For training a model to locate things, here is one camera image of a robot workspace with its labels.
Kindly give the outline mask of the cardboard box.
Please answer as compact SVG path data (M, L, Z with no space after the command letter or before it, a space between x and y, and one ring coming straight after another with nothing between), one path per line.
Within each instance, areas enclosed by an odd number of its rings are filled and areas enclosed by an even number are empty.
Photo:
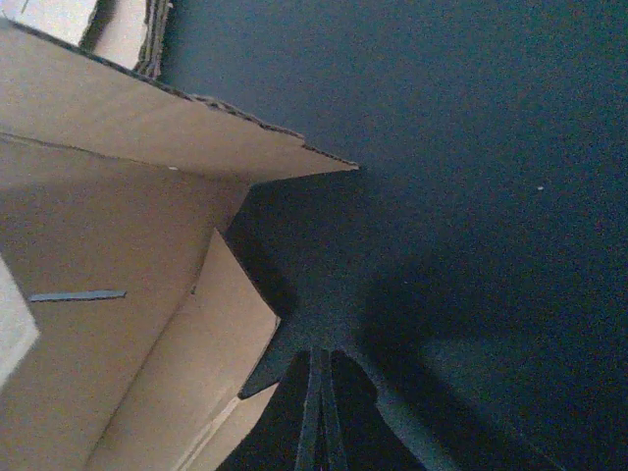
M224 239L258 183L353 171L227 104L1 29L1 466L221 470L280 319Z

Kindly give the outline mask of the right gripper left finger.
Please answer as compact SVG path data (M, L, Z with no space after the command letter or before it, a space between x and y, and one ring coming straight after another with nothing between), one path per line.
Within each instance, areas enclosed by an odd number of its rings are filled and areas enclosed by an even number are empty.
M316 470L322 351L299 352L251 432L221 470Z

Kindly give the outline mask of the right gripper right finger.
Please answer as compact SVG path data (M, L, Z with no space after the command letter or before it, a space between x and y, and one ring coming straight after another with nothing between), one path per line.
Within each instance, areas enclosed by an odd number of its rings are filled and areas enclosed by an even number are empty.
M423 470L377 408L377 389L340 350L323 356L323 426L333 470Z

